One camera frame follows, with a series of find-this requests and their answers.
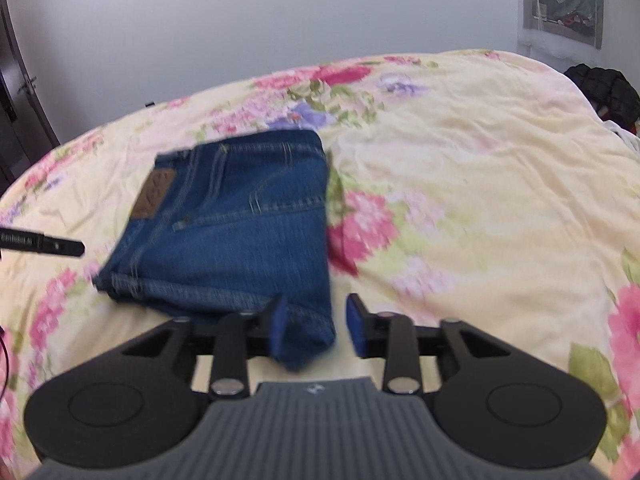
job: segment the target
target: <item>brown leather patch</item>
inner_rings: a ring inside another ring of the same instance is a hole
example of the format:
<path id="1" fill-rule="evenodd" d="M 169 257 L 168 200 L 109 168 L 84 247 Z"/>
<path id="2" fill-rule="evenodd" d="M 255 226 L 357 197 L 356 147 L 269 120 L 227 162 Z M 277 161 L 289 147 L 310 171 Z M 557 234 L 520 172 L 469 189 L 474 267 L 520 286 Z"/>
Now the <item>brown leather patch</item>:
<path id="1" fill-rule="evenodd" d="M 174 178 L 175 170 L 153 170 L 149 173 L 131 210 L 130 218 L 140 220 L 155 215 Z"/>

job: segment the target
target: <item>jeans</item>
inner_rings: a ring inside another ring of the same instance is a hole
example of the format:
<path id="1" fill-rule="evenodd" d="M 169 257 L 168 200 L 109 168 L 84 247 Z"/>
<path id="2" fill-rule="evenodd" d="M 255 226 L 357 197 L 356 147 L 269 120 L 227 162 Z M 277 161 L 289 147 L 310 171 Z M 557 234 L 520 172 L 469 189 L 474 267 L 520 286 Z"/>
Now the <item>jeans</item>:
<path id="1" fill-rule="evenodd" d="M 158 209 L 130 218 L 94 285 L 194 322 L 257 312 L 289 300 L 272 356 L 297 369 L 331 346 L 324 196 L 328 168 L 318 135 L 268 131 L 158 155 L 172 170 Z"/>

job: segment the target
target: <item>door frame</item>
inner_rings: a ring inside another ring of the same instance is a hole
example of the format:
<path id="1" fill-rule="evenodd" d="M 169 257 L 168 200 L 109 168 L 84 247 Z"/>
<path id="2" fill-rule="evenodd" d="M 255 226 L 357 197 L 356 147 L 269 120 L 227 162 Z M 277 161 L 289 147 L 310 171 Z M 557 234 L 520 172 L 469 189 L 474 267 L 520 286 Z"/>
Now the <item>door frame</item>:
<path id="1" fill-rule="evenodd" d="M 20 48 L 18 47 L 18 40 L 15 37 L 14 26 L 11 22 L 11 15 L 9 13 L 9 3 L 7 2 L 7 0 L 0 0 L 0 13 L 2 14 L 0 18 L 3 18 L 3 21 L 4 21 L 4 30 L 7 34 L 7 37 L 9 38 L 9 47 L 11 48 L 11 54 L 12 56 L 14 56 L 14 59 L 18 62 L 18 66 L 20 67 L 20 72 L 22 73 L 22 77 L 25 79 L 24 81 L 25 84 L 27 86 L 33 86 L 30 83 L 29 72 L 27 72 L 27 67 L 25 66 L 24 60 L 22 59 L 22 55 L 20 54 Z M 54 148 L 56 148 L 57 146 L 60 145 L 60 141 L 56 137 L 56 134 L 53 131 L 53 128 L 49 123 L 49 120 L 47 119 L 47 115 L 44 113 L 44 109 L 42 108 L 42 105 L 40 104 L 40 101 L 38 100 L 37 95 L 35 94 L 35 92 L 27 92 L 27 94 L 28 94 L 27 95 L 28 102 L 31 105 L 31 108 L 33 108 L 33 111 L 35 112 L 36 117 L 40 121 L 40 124 L 42 125 L 42 128 L 45 134 L 47 135 L 47 139 L 49 139 L 49 142 L 51 143 L 51 145 Z"/>

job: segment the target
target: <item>black puffer jacket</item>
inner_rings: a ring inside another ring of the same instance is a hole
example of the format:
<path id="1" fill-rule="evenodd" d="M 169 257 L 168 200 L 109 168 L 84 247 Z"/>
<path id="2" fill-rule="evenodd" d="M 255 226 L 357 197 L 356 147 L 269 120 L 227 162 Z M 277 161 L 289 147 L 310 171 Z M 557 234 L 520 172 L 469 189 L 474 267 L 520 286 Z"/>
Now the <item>black puffer jacket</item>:
<path id="1" fill-rule="evenodd" d="M 596 110 L 609 109 L 609 118 L 635 133 L 634 123 L 640 118 L 640 97 L 622 73 L 604 68 L 589 68 L 584 63 L 572 66 L 565 73 L 595 104 Z"/>

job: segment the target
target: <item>cream colored bedsheet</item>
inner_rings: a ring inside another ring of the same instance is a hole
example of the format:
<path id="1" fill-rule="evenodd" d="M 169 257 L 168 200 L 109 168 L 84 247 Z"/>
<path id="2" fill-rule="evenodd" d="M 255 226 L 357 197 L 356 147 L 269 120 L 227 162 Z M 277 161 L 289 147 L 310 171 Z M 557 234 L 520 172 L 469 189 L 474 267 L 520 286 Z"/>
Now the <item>cream colored bedsheet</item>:
<path id="1" fill-rule="evenodd" d="M 314 128 L 332 161 L 328 239 L 338 341 L 300 374 L 267 359 L 262 380 L 370 374 L 344 298 L 419 324 L 459 317 L 583 378 L 609 426 L 596 456 L 640 468 L 640 163 L 577 88 L 492 51 L 351 59 L 214 88 L 141 110 L 46 156 L 0 201 L 0 223 L 79 238 L 81 260 L 5 251 L 0 324 L 10 389 L 0 456 L 36 464 L 22 426 L 47 378 L 163 322 L 98 294 L 90 276 L 124 229 L 158 152 L 265 128 Z M 200 370 L 196 387 L 206 384 Z M 433 364 L 425 384 L 436 388 Z"/>

